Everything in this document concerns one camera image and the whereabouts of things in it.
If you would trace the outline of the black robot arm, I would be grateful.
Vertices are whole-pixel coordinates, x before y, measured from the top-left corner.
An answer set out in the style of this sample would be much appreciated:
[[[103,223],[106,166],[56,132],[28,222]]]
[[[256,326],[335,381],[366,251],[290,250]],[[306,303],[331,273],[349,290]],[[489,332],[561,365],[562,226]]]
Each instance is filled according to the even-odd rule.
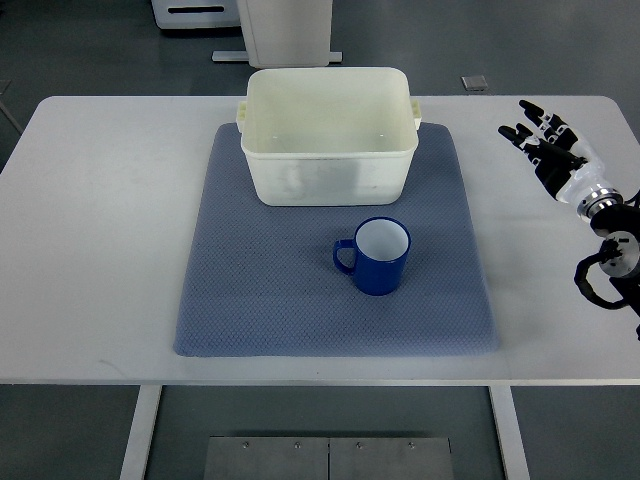
[[[602,238],[599,250],[578,262],[574,283],[581,295],[606,310],[631,308],[639,312],[639,196],[629,200],[613,188],[589,194],[579,204],[578,214],[592,231]],[[588,280],[590,269],[597,265],[620,294],[610,301],[602,298]]]

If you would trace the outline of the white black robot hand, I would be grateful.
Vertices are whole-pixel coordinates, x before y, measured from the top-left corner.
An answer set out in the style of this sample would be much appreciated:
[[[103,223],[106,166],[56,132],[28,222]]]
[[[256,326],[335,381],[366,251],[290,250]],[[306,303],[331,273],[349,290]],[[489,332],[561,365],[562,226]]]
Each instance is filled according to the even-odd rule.
[[[536,129],[518,123],[501,126],[498,132],[523,152],[554,200],[572,206],[586,221],[623,203],[622,195],[604,178],[600,156],[577,130],[528,100],[521,100],[519,106]]]

